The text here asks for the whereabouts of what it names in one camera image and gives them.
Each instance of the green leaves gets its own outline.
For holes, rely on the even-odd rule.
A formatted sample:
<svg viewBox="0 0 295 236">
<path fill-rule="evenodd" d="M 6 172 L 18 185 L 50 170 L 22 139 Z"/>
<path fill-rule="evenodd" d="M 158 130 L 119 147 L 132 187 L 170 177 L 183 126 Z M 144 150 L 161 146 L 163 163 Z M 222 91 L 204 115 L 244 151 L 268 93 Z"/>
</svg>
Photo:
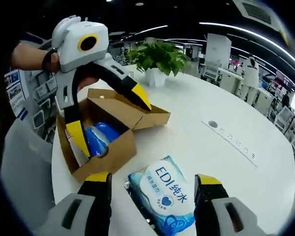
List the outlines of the green leaves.
<svg viewBox="0 0 295 236">
<path fill-rule="evenodd" d="M 143 72 L 149 68 L 158 68 L 167 76 L 171 71 L 176 76 L 188 61 L 188 57 L 179 48 L 161 41 L 143 43 L 136 50 L 130 51 L 128 56 L 136 63 L 138 70 Z"/>
</svg>

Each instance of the white round table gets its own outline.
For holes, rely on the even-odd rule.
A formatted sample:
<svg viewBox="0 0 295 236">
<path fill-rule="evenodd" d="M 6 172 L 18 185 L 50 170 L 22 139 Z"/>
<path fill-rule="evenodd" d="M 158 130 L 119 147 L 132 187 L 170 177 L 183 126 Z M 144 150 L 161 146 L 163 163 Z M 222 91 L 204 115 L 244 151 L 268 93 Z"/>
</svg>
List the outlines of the white round table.
<svg viewBox="0 0 295 236">
<path fill-rule="evenodd" d="M 135 71 L 135 78 L 140 76 Z M 103 81 L 85 87 L 110 89 Z M 268 234 L 285 224 L 295 192 L 295 162 L 288 140 L 263 115 L 234 95 L 193 76 L 179 73 L 161 88 L 145 87 L 152 104 L 170 111 L 165 126 L 134 132 L 137 155 L 113 175 L 110 235 L 156 235 L 124 189 L 128 174 L 170 155 L 190 181 L 194 174 L 219 179 L 230 197 L 237 197 L 258 217 Z M 258 158 L 254 166 L 202 120 L 214 120 L 249 145 Z M 56 131 L 52 180 L 55 201 L 76 193 L 80 184 L 70 174 Z"/>
</svg>

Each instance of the white flower pot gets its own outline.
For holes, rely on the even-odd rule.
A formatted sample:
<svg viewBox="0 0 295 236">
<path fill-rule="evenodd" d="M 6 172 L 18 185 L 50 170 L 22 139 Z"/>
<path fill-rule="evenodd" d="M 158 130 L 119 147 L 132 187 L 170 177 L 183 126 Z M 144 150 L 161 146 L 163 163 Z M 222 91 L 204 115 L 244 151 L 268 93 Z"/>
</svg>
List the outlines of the white flower pot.
<svg viewBox="0 0 295 236">
<path fill-rule="evenodd" d="M 158 68 L 147 69 L 146 71 L 146 84 L 150 87 L 161 87 L 165 84 L 165 80 L 168 78 Z"/>
</svg>

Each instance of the outlet strip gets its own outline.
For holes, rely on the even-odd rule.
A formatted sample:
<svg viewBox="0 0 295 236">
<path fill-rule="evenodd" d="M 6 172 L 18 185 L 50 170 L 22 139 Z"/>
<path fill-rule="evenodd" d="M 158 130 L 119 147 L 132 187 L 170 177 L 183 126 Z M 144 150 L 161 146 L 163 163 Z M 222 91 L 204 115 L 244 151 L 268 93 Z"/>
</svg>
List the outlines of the outlet strip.
<svg viewBox="0 0 295 236">
<path fill-rule="evenodd" d="M 215 121 L 212 120 L 202 120 L 203 124 L 205 124 L 208 128 L 213 130 L 215 133 L 220 135 L 223 139 L 229 142 L 233 147 L 235 147 L 238 151 L 240 151 L 256 168 L 257 165 L 257 157 L 254 152 L 245 144 L 243 144 L 240 140 L 234 137 L 231 132 L 226 130 L 223 127 L 219 127 Z"/>
</svg>

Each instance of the cardboard box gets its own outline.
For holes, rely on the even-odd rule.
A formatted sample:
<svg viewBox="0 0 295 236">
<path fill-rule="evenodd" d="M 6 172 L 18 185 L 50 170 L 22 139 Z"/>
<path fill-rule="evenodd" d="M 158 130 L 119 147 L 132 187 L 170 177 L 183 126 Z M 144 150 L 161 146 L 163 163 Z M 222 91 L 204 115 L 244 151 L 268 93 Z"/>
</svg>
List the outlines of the cardboard box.
<svg viewBox="0 0 295 236">
<path fill-rule="evenodd" d="M 113 90 L 89 89 L 86 99 L 79 103 L 84 128 L 104 121 L 116 129 L 121 136 L 108 145 L 106 154 L 92 157 L 79 167 L 65 133 L 65 122 L 57 117 L 57 127 L 63 156 L 71 174 L 84 181 L 91 174 L 107 171 L 117 172 L 133 156 L 136 147 L 132 130 L 166 124 L 170 113 L 152 105 L 147 112 L 133 105 Z"/>
</svg>

